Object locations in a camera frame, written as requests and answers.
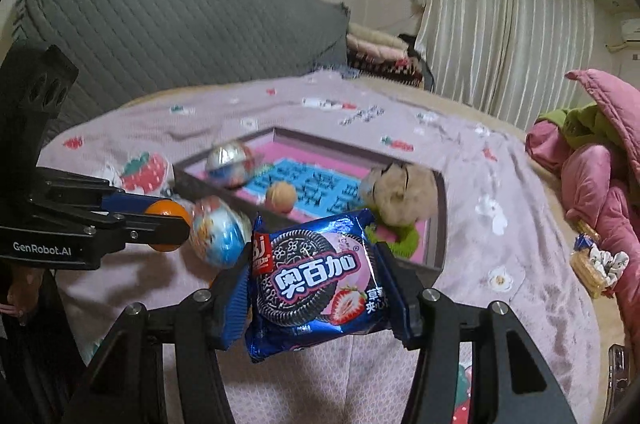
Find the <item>silver foil surprise egg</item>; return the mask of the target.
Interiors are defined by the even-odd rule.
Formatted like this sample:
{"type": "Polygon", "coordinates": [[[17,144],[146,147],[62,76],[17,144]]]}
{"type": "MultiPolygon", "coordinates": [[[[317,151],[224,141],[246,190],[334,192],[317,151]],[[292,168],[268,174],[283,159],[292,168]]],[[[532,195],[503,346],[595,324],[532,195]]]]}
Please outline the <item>silver foil surprise egg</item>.
{"type": "Polygon", "coordinates": [[[240,141],[215,144],[205,162],[205,178],[226,189],[247,184],[262,163],[262,155],[240,141]]]}

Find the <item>pink quilted blanket pile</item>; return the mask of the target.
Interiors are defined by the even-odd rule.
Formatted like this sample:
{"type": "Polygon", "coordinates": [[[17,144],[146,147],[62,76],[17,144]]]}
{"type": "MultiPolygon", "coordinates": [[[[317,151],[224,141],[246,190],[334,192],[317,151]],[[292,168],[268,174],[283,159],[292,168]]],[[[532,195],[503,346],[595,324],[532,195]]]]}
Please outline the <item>pink quilted blanket pile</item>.
{"type": "Polygon", "coordinates": [[[615,295],[630,344],[639,349],[639,90],[600,69],[576,69],[565,77],[581,84],[613,124],[623,150],[591,143],[572,149],[558,127],[536,121],[525,138],[529,157],[559,178],[565,218],[600,236],[600,248],[629,256],[615,295]]]}

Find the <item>blue candy wrapper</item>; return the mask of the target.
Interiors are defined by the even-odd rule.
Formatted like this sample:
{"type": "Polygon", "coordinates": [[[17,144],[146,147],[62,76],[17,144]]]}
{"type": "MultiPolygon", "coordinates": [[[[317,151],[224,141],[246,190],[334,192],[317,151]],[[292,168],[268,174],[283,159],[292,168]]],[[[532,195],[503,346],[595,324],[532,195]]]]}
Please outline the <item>blue candy wrapper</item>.
{"type": "Polygon", "coordinates": [[[574,251],[585,251],[589,254],[594,245],[596,245],[596,242],[589,235],[579,233],[574,242],[574,251]]]}

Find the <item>beige mesh drawstring pouch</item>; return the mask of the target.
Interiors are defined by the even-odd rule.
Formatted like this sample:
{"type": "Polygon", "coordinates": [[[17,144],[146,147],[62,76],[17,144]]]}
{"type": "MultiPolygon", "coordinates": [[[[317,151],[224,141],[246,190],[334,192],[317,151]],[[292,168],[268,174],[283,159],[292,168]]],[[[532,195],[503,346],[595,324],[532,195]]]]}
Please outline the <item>beige mesh drawstring pouch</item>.
{"type": "Polygon", "coordinates": [[[359,195],[389,227],[414,225],[436,215],[438,210],[433,171],[414,164],[372,168],[360,182],[359,195]]]}

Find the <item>folded blankets stack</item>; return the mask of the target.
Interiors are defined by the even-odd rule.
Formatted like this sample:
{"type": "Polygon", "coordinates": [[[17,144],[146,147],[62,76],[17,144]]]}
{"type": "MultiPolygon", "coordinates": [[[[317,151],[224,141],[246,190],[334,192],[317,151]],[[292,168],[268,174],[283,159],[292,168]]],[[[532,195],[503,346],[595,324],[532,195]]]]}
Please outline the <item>folded blankets stack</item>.
{"type": "Polygon", "coordinates": [[[393,36],[349,23],[346,34],[347,64],[359,75],[381,78],[434,92],[435,77],[416,50],[416,36],[393,36]]]}

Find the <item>pink blue book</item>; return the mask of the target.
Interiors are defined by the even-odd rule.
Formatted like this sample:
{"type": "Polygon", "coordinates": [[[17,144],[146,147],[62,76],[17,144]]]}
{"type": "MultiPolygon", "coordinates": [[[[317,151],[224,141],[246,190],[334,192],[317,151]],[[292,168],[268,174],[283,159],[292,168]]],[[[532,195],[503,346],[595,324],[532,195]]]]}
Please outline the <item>pink blue book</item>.
{"type": "Polygon", "coordinates": [[[262,163],[247,184],[226,189],[209,182],[205,178],[208,150],[176,166],[176,188],[193,205],[200,199],[217,196],[247,215],[250,227],[255,218],[261,217],[271,230],[367,207],[359,195],[361,180],[372,168],[405,164],[359,147],[281,128],[258,133],[246,141],[232,141],[243,142],[262,155],[262,163]],[[265,203],[267,189],[278,181],[296,188],[297,202],[288,214],[277,213],[265,203]]]}

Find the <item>white striped curtains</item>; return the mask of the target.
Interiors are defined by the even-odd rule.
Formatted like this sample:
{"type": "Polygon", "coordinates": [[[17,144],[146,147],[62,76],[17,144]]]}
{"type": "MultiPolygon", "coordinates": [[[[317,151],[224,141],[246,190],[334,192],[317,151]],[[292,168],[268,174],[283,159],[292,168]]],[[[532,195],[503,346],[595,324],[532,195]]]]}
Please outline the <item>white striped curtains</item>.
{"type": "Polygon", "coordinates": [[[520,129],[567,106],[590,61],[596,0],[412,0],[437,94],[520,129]]]}

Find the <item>wafer snack packet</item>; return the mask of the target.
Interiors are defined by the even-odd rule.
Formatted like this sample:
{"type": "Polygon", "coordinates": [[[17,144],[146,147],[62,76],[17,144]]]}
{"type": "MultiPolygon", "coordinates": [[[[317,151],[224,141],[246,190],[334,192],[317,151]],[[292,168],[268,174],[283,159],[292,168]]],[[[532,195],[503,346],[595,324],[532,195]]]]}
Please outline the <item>wafer snack packet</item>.
{"type": "Polygon", "coordinates": [[[570,266],[592,299],[600,297],[608,288],[605,275],[593,265],[586,251],[573,251],[570,266]]]}

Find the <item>smartphone with case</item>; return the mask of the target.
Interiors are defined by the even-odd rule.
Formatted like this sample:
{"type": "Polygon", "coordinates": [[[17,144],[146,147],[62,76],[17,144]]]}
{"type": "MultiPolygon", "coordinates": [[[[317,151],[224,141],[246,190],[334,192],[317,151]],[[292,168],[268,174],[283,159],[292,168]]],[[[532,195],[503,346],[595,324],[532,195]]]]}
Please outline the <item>smartphone with case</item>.
{"type": "Polygon", "coordinates": [[[607,418],[623,399],[629,385],[629,352],[626,347],[613,344],[608,348],[608,396],[604,417],[607,418]]]}

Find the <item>grey quilted headboard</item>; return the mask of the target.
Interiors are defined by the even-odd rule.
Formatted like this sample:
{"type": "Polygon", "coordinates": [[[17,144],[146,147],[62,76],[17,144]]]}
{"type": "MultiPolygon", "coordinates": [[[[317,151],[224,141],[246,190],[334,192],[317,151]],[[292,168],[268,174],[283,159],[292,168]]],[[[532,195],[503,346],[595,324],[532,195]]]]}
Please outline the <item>grey quilted headboard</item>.
{"type": "Polygon", "coordinates": [[[15,39],[78,68],[55,137],[174,88],[308,74],[347,61],[346,6],[323,0],[16,0],[15,39]]]}

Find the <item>red blue surprise egg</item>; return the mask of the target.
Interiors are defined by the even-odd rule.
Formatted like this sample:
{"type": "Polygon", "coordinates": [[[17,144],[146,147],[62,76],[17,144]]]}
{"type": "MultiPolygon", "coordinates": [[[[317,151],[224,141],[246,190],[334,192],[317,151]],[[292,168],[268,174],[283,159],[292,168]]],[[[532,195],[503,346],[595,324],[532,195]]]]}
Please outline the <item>red blue surprise egg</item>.
{"type": "Polygon", "coordinates": [[[190,245],[209,266],[229,269],[250,240],[250,219],[217,196],[197,201],[192,208],[190,245]]]}

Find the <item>walnut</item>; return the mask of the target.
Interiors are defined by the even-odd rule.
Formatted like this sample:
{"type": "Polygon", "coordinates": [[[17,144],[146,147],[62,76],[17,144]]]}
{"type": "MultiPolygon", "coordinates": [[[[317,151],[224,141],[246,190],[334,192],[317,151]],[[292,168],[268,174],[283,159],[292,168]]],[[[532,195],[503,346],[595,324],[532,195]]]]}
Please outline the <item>walnut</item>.
{"type": "Polygon", "coordinates": [[[290,213],[297,202],[294,185],[286,181],[278,181],[270,185],[265,196],[266,205],[281,214],[290,213]]]}

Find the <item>white patterned scrunchie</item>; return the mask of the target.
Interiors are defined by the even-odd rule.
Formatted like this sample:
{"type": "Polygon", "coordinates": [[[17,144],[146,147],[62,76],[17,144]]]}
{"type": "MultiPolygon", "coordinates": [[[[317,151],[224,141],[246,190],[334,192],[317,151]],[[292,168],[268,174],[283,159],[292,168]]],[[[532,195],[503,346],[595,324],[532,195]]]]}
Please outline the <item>white patterned scrunchie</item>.
{"type": "Polygon", "coordinates": [[[629,256],[624,251],[611,254],[609,251],[598,248],[597,244],[592,244],[589,251],[589,262],[602,279],[603,288],[611,288],[624,274],[629,263],[629,256]]]}

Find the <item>green blanket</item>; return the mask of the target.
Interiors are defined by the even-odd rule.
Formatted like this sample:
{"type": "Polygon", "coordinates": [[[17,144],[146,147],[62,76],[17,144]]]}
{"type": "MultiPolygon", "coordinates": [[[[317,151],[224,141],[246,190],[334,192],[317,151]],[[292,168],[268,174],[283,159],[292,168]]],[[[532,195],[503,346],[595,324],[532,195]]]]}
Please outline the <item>green blanket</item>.
{"type": "Polygon", "coordinates": [[[537,121],[550,121],[558,127],[574,150],[591,143],[618,147],[621,150],[624,148],[620,134],[596,103],[543,113],[538,116],[537,121]]]}

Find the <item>blue oreo cookie packet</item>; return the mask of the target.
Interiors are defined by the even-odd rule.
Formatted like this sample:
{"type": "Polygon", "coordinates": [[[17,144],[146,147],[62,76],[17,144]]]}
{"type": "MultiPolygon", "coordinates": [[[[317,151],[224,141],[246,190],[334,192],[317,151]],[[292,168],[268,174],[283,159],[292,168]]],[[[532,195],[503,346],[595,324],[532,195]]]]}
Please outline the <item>blue oreo cookie packet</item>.
{"type": "Polygon", "coordinates": [[[373,224],[367,208],[276,232],[255,220],[250,360],[387,328],[386,293],[367,233],[373,224]]]}

